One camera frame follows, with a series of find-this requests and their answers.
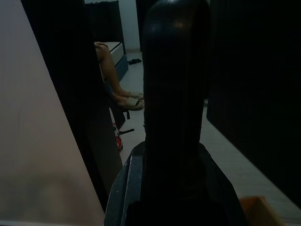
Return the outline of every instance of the black plastic handle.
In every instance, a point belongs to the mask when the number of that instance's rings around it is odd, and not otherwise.
[[[145,149],[141,200],[174,205],[202,200],[198,156],[209,7],[205,0],[161,0],[143,27]]]

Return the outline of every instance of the mattress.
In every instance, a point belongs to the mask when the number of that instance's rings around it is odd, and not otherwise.
[[[104,42],[108,47],[112,55],[114,64],[116,65],[123,57],[123,46],[121,42]]]

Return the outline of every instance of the person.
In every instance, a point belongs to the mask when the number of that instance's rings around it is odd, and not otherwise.
[[[103,42],[94,42],[97,59],[101,68],[103,79],[107,79],[113,88],[113,97],[116,103],[128,110],[141,109],[144,106],[142,93],[127,92],[119,83],[115,64],[108,46]]]

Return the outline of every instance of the dark door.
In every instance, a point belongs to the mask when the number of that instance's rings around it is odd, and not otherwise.
[[[122,167],[81,0],[22,0],[103,210]]]

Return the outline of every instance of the white wall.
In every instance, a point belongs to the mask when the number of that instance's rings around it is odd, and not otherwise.
[[[0,225],[103,218],[22,4],[0,0]]]
[[[86,3],[113,0],[85,0]],[[140,49],[136,0],[119,0],[123,37],[127,52]]]

